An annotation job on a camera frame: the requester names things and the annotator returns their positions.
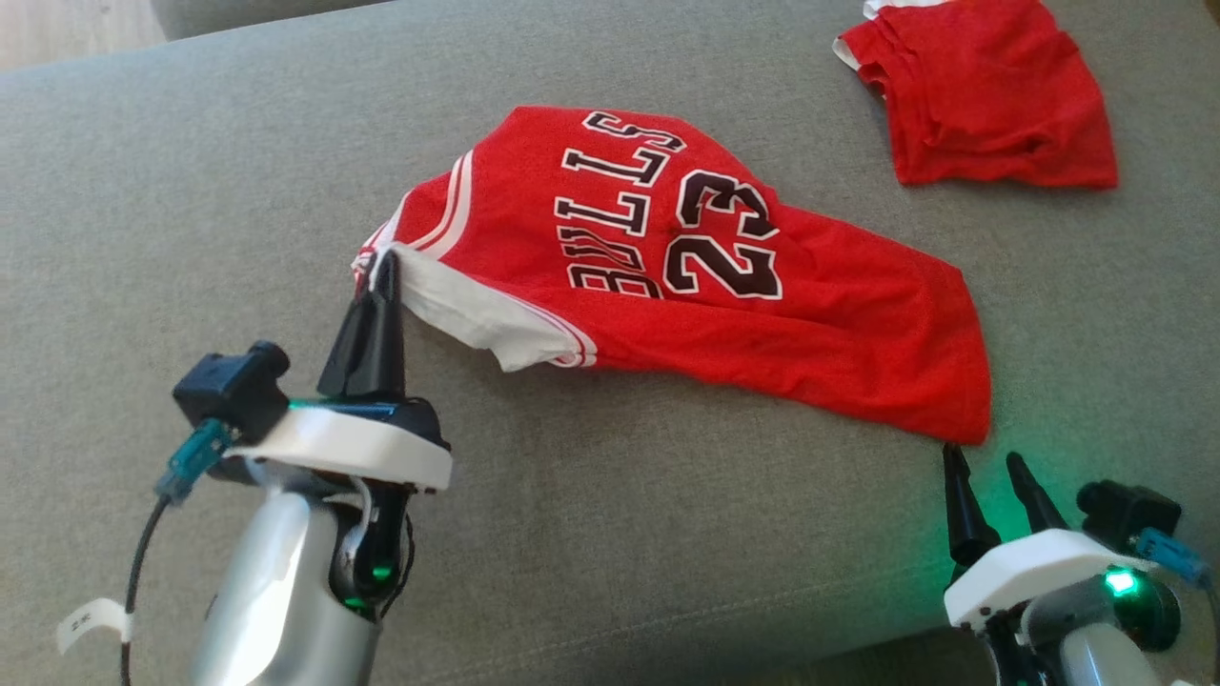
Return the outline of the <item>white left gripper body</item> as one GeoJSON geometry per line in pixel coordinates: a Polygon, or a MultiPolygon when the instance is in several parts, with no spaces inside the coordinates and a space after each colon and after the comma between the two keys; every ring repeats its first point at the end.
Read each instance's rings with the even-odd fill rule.
{"type": "Polygon", "coordinates": [[[399,402],[292,402],[261,439],[239,439],[226,459],[346,474],[420,491],[451,483],[451,448],[436,409],[418,395],[399,402]]]}

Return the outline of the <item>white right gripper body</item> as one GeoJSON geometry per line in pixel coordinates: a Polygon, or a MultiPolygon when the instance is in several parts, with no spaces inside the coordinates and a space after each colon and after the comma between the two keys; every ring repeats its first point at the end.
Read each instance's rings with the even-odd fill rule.
{"type": "Polygon", "coordinates": [[[1105,574],[1111,568],[1150,572],[1154,563],[1120,555],[1089,535],[1061,529],[1003,543],[949,585],[946,616],[954,627],[985,629],[988,618],[1015,605],[1105,574]]]}

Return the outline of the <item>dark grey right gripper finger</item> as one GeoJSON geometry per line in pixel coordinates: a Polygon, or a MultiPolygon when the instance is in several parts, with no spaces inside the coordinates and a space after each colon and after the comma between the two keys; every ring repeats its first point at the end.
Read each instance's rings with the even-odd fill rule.
{"type": "Polygon", "coordinates": [[[1002,540],[998,531],[987,522],[975,496],[963,447],[946,443],[942,457],[949,555],[955,564],[954,572],[966,572],[982,555],[994,551],[1002,540]]]}
{"type": "Polygon", "coordinates": [[[1024,505],[1031,533],[1071,529],[1020,453],[1006,453],[1006,474],[1009,474],[1014,494],[1024,505]]]}

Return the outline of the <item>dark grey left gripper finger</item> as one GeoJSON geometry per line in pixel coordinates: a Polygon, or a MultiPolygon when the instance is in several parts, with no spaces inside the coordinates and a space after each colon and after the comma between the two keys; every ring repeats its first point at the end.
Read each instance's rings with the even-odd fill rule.
{"type": "Polygon", "coordinates": [[[376,399],[396,402],[405,395],[400,264],[396,251],[379,256],[376,273],[376,399]]]}
{"type": "Polygon", "coordinates": [[[318,374],[318,395],[372,395],[377,391],[376,356],[368,356],[375,320],[375,292],[357,293],[336,334],[336,342],[318,374]]]}

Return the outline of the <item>red Bulls 23 jersey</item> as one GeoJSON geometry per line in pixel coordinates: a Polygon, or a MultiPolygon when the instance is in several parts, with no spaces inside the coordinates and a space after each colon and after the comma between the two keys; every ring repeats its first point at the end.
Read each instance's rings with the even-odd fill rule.
{"type": "Polygon", "coordinates": [[[518,106],[357,251],[404,308],[505,371],[684,374],[985,443],[992,378],[963,273],[784,204],[662,114],[518,106]]]}

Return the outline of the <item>yellow and grey sofa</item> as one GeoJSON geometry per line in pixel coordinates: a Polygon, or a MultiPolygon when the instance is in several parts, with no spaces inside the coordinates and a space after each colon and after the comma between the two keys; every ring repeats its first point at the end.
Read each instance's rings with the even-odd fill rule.
{"type": "MultiPolygon", "coordinates": [[[[1220,26],[1046,0],[1120,186],[899,184],[831,51],[860,0],[396,0],[0,73],[0,686],[118,686],[121,598],[204,354],[277,342],[314,393],[357,247],[522,104],[670,114],[781,200],[963,270],[987,339],[989,524],[1016,450],[1070,518],[1116,478],[1220,566],[1220,26]]],[[[941,448],[682,376],[503,374],[406,317],[453,444],[376,686],[714,684],[946,625],[941,448]]]]}

